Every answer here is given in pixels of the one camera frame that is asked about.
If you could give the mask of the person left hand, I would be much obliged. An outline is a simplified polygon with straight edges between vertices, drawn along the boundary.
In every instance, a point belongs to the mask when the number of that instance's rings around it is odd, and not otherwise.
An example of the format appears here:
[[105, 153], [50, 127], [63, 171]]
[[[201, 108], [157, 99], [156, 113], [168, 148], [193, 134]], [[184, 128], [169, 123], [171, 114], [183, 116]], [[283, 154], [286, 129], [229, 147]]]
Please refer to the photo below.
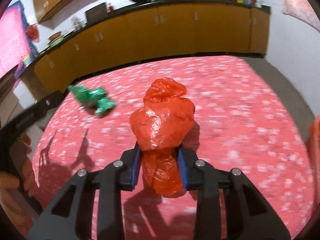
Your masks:
[[20, 183], [16, 176], [8, 172], [1, 172], [1, 207], [15, 228], [25, 237], [33, 226], [33, 220], [18, 188], [22, 185], [29, 197], [35, 197], [38, 191], [33, 165], [28, 158], [32, 153], [31, 139], [27, 134], [23, 134], [10, 150], [21, 166], [23, 182]]

